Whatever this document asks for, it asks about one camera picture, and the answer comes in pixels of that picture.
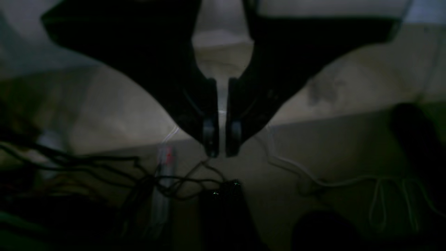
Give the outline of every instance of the floor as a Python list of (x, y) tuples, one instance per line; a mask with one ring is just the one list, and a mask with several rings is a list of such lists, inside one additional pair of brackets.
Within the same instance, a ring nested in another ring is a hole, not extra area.
[[(387, 129), (388, 111), (401, 102), (425, 104), (446, 142), (446, 106), (442, 103), (446, 101), (445, 38), (444, 26), (404, 24), (393, 42), (361, 48), (327, 66), (271, 122), (277, 152), (328, 181), (364, 174), (409, 173)], [(226, 109), (228, 78), (243, 72), (251, 52), (252, 44), (245, 42), (196, 51), (200, 69), (217, 79), (220, 110)], [(149, 168), (154, 168), (157, 144), (175, 126), (149, 94), (104, 65), (17, 78), (9, 78), (6, 67), (0, 73), (0, 99), (45, 130), (45, 135), (55, 137), (58, 148), (74, 154), (138, 154)], [(410, 233), (404, 200), (394, 186), (385, 185), (388, 228), (376, 235), (368, 223), (373, 182), (329, 189), (322, 196), (325, 204), (314, 197), (302, 197), (299, 190), (308, 189), (308, 178), (268, 164), (261, 144), (265, 140), (266, 132), (262, 131), (245, 143), (239, 157), (221, 156), (211, 165), (228, 178), (243, 182), (252, 217), (272, 250), (289, 250), (290, 231), (297, 219), (305, 212), (326, 209), (326, 204), (354, 222), (367, 238)], [(186, 174), (204, 158), (199, 144), (183, 132), (170, 143), (178, 151), (178, 175)], [(207, 175), (202, 171), (197, 177)], [(183, 193), (194, 189), (187, 187)], [(116, 204), (126, 194), (120, 190), (104, 193), (116, 198)], [(173, 209), (175, 247), (199, 249), (196, 201), (175, 203)]]

